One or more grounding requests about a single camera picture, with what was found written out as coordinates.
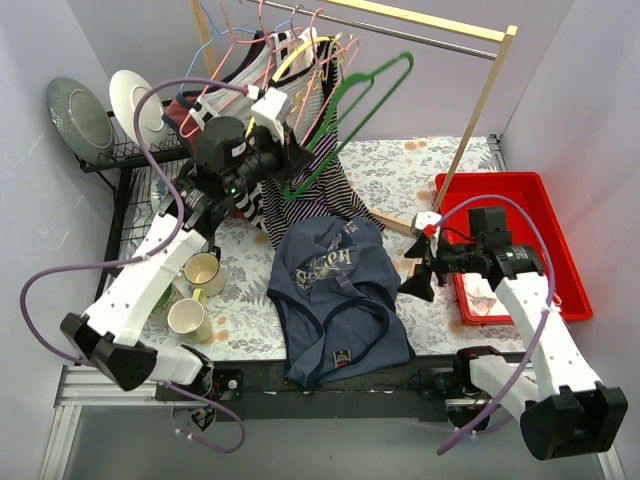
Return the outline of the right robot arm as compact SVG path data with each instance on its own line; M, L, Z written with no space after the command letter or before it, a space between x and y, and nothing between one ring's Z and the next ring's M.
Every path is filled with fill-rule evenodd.
M501 206L472 208L468 219L470 239L454 244L441 235L444 216L430 211L414 216L416 241L405 255L418 263L400 290L433 301L433 279L478 274L508 311L527 349L518 365L492 347L457 353L454 389L469 398L485 393L489 402L439 447L439 454L498 408L518 421L527 449L538 460L609 451L628 401L621 388L602 382L575 344L553 300L555 271L548 251L515 244Z

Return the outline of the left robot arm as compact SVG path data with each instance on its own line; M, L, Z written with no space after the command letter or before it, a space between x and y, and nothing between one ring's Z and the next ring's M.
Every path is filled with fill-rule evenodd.
M178 384L190 399L205 398L213 386L209 359L188 346L146 346L142 328L188 259L213 245L238 194L270 178L287 183L314 159L287 124L257 124L247 131L233 117L214 120L200 135L196 156L171 183L130 262L84 313L66 315L62 333L125 391L153 380Z

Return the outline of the navy blue tank top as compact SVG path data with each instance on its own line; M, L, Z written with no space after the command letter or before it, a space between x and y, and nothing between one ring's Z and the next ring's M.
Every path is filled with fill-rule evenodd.
M413 360L396 311L400 283L373 221L315 217L291 226L267 289L284 335L286 379L315 389Z

